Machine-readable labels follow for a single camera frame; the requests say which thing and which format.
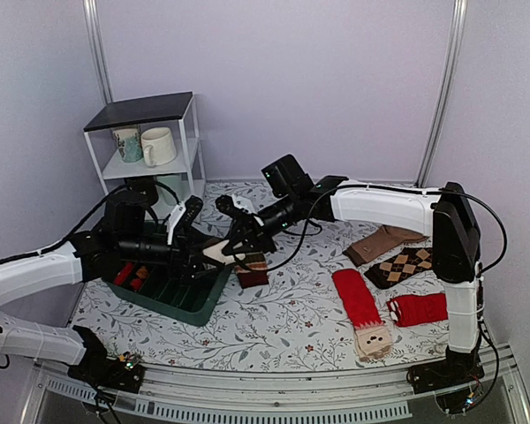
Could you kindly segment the green divided organizer tray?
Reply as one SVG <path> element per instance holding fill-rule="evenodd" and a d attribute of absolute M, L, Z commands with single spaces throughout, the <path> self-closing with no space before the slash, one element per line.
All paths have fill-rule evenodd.
<path fill-rule="evenodd" d="M 195 231 L 202 233 L 191 227 L 181 230 L 178 235 Z M 136 306 L 197 327 L 208 322 L 230 276 L 230 266 L 223 266 L 216 278 L 211 277 L 199 283 L 179 283 L 171 280 L 172 247 L 167 245 L 167 232 L 162 224 L 150 221 L 146 222 L 140 237 L 124 238 L 119 245 L 124 248 L 120 254 L 120 269 L 127 262 L 133 263 L 134 267 L 121 286 L 113 284 L 120 269 L 103 279 L 116 296 Z M 141 266 L 148 268 L 149 277 L 139 291 L 134 291 L 130 282 Z"/>

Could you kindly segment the striped beige brown sock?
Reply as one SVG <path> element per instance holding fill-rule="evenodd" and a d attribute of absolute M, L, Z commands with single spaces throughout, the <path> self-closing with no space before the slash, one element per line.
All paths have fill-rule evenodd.
<path fill-rule="evenodd" d="M 263 253 L 248 254 L 242 261 L 243 265 L 236 265 L 234 272 L 242 289 L 268 285 L 268 266 Z"/>

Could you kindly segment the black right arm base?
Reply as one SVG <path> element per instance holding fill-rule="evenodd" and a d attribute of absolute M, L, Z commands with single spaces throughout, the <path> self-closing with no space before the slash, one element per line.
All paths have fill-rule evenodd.
<path fill-rule="evenodd" d="M 479 355 L 446 351 L 446 358 L 408 368 L 406 380 L 415 394 L 443 390 L 484 376 Z"/>

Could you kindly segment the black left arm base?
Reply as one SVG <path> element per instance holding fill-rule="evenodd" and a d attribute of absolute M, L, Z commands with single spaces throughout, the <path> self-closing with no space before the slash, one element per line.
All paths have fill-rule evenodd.
<path fill-rule="evenodd" d="M 102 355 L 85 355 L 78 365 L 68 367 L 67 374 L 93 388 L 106 388 L 138 394 L 146 369 L 141 364 L 128 366 L 119 359 Z"/>

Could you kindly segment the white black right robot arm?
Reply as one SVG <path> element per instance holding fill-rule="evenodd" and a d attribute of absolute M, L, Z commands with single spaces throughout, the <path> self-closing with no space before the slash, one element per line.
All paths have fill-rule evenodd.
<path fill-rule="evenodd" d="M 440 364 L 439 377 L 445 384 L 457 385 L 472 373 L 473 359 L 468 353 L 479 340 L 481 231 L 461 185 L 408 189 L 339 176 L 314 182 L 293 155 L 283 156 L 261 172 L 276 203 L 253 212 L 227 195 L 216 201 L 216 208 L 232 220 L 224 255 L 273 253 L 273 238 L 278 233 L 310 219 L 385 224 L 429 237 L 433 270 L 447 300 L 448 350 L 455 352 Z"/>

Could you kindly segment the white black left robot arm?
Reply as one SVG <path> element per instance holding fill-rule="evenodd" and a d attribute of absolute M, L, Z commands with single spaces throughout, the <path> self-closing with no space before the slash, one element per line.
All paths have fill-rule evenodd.
<path fill-rule="evenodd" d="M 126 261 L 163 267 L 165 279 L 180 283 L 199 283 L 227 262 L 222 242 L 210 242 L 193 227 L 202 208 L 196 196 L 172 210 L 164 234 L 145 232 L 145 216 L 154 211 L 142 193 L 119 187 L 98 205 L 104 214 L 91 231 L 73 228 L 51 246 L 0 260 L 0 307 L 58 286 L 97 278 L 111 282 Z M 92 330 L 15 322 L 1 312 L 0 355 L 79 365 L 95 383 L 105 383 L 114 374 L 107 351 Z"/>

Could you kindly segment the cream brown block sock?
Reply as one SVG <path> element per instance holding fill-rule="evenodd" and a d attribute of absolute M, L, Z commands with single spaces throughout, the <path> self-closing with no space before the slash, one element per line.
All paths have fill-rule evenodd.
<path fill-rule="evenodd" d="M 202 250 L 202 262 L 205 269 L 217 269 L 226 265 L 234 264 L 236 261 L 243 261 L 246 258 L 245 254 L 239 254 L 237 260 L 233 255 L 226 255 L 223 249 L 228 245 L 228 239 L 207 246 Z"/>

